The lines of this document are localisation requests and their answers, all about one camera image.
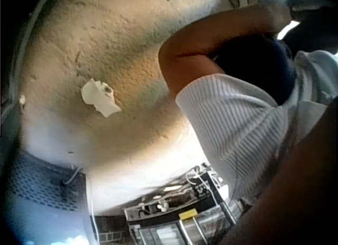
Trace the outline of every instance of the white striped shirt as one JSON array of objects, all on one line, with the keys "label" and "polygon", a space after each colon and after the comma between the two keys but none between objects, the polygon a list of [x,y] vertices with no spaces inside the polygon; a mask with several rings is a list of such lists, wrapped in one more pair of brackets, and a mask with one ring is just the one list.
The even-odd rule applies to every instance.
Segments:
[{"label": "white striped shirt", "polygon": [[[327,59],[334,61],[329,68]],[[285,151],[304,138],[325,110],[314,102],[323,99],[321,89],[327,91],[323,84],[330,86],[332,77],[338,77],[338,60],[326,52],[300,52],[295,64],[298,78],[282,106],[260,88],[225,74],[201,77],[176,97],[208,161],[229,186],[231,198],[252,204],[276,173]],[[330,98],[321,103],[326,105],[337,95],[338,82],[334,84]]]}]

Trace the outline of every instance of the hand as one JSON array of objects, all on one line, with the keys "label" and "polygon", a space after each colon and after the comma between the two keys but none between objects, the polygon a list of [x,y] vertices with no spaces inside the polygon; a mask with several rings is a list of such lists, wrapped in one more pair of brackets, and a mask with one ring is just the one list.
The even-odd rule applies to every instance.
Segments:
[{"label": "hand", "polygon": [[277,34],[291,22],[290,8],[284,0],[260,0],[259,6],[263,7],[271,18],[272,33]]}]

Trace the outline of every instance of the white paper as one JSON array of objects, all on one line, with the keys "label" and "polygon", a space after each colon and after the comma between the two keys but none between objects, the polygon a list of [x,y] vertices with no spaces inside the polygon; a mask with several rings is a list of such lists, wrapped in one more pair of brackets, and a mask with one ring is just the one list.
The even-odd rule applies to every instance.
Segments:
[{"label": "white paper", "polygon": [[81,89],[83,101],[86,104],[94,105],[104,117],[109,117],[121,108],[115,104],[113,89],[104,82],[90,79]]}]

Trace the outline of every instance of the stucco ceiling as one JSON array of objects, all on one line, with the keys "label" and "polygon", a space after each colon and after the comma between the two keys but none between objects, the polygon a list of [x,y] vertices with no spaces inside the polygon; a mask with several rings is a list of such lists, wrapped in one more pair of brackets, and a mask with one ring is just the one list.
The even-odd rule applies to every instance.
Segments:
[{"label": "stucco ceiling", "polygon": [[[22,69],[24,147],[83,167],[98,215],[204,162],[168,94],[157,51],[183,25],[230,8],[228,0],[51,0]],[[82,101],[92,77],[114,89],[122,112],[105,118]]]}]

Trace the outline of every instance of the yellow label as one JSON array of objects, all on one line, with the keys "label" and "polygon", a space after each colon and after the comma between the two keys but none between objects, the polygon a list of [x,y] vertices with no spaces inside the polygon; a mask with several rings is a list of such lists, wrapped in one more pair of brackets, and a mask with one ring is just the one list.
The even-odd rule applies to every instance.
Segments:
[{"label": "yellow label", "polygon": [[181,220],[186,220],[186,219],[189,219],[189,218],[196,216],[197,214],[198,213],[197,213],[196,209],[191,209],[189,211],[180,213],[179,216],[180,216]]}]

